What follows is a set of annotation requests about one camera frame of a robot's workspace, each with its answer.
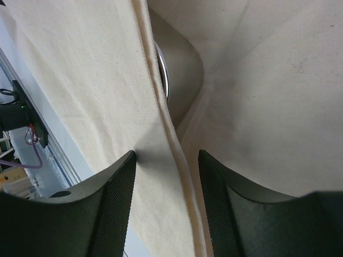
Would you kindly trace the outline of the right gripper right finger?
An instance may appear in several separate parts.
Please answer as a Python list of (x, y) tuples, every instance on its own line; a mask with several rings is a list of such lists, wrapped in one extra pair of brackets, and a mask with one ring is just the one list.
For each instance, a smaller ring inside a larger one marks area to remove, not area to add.
[(282, 194), (205, 150), (198, 166), (215, 256), (342, 256), (342, 192)]

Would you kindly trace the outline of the stainless steel tray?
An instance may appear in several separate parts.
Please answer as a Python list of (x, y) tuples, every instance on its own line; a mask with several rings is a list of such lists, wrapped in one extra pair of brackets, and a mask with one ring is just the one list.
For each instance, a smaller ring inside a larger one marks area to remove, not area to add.
[(149, 9), (159, 71), (171, 120), (178, 127), (194, 102), (204, 78), (196, 48)]

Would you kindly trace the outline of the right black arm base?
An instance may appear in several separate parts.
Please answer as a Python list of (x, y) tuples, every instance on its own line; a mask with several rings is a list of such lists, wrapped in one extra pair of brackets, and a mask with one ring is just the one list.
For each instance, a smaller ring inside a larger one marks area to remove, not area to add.
[(13, 100), (1, 103), (1, 130), (12, 131), (22, 127), (32, 127), (38, 142), (45, 148), (48, 145), (48, 132), (38, 112), (25, 94), (17, 80), (11, 82), (13, 90), (1, 88), (2, 95), (12, 96)]

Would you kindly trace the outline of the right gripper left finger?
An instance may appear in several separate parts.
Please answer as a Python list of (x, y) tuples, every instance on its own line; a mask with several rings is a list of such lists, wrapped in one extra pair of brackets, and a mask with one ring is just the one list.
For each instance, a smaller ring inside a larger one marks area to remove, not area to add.
[(1, 194), (1, 256), (123, 256), (134, 151), (48, 198)]

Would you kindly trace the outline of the beige cloth mat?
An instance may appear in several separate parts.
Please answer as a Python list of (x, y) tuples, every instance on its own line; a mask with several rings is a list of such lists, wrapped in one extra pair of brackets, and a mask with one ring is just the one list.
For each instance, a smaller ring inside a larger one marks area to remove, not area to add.
[[(198, 51), (168, 110), (152, 9)], [(8, 28), (93, 172), (135, 149), (131, 226), (152, 256), (212, 256), (197, 155), (292, 196), (342, 190), (342, 1), (6, 1)]]

